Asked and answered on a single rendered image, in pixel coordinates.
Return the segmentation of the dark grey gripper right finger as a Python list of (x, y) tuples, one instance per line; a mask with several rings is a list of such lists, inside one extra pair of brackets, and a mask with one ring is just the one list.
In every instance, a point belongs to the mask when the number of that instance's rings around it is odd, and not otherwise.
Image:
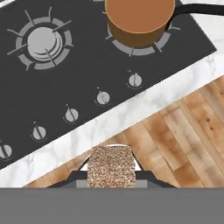
[(134, 161), (137, 188), (174, 188), (174, 185), (164, 182), (163, 180), (157, 179), (152, 171), (145, 171), (141, 164), (138, 162), (136, 156), (134, 156)]

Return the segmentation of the copper saucepan with hot chocolate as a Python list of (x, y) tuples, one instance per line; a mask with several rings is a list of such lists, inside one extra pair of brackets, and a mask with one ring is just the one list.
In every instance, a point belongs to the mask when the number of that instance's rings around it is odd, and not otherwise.
[(158, 41), (171, 21), (183, 14), (224, 16), (224, 5), (176, 0), (105, 0), (108, 27), (114, 39), (129, 47), (147, 47)]

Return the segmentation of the black gas hob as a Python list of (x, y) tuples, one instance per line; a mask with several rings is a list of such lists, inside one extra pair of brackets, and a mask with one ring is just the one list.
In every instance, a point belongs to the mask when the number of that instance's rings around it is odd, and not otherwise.
[[(0, 9), (0, 140), (12, 148), (0, 170), (215, 51), (189, 15), (173, 19), (155, 45), (128, 48), (111, 37), (103, 11), (90, 0), (16, 0)], [(141, 75), (140, 88), (127, 85), (129, 70)], [(97, 88), (109, 105), (95, 102)], [(79, 112), (76, 123), (63, 119), (67, 104)], [(34, 122), (45, 141), (33, 140)]]

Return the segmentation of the grey hob knob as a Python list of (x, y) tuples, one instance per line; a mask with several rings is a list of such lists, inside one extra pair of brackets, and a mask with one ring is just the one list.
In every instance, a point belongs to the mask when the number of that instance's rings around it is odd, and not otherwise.
[(76, 123), (79, 118), (79, 112), (75, 108), (71, 108), (68, 104), (66, 105), (66, 112), (63, 119), (67, 123)]
[(0, 140), (0, 158), (2, 160), (7, 160), (12, 157), (12, 148)]
[(143, 79), (141, 75), (137, 72), (132, 72), (131, 70), (128, 71), (129, 78), (127, 85), (130, 88), (140, 88), (143, 84)]
[(37, 122), (34, 122), (31, 137), (33, 138), (34, 141), (37, 142), (45, 141), (46, 129), (43, 126), (40, 126)]
[(97, 95), (95, 97), (95, 102), (100, 106), (107, 106), (110, 103), (110, 94), (107, 91), (97, 88)]

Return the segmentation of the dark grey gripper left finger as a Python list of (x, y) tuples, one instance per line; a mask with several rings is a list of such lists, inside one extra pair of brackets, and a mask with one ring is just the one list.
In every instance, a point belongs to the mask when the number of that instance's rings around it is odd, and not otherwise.
[(80, 165), (80, 168), (77, 171), (72, 171), (67, 179), (51, 185), (51, 188), (59, 188), (59, 187), (86, 188), (87, 178), (88, 178), (88, 160), (89, 160), (89, 157), (87, 157), (82, 162), (82, 164)]

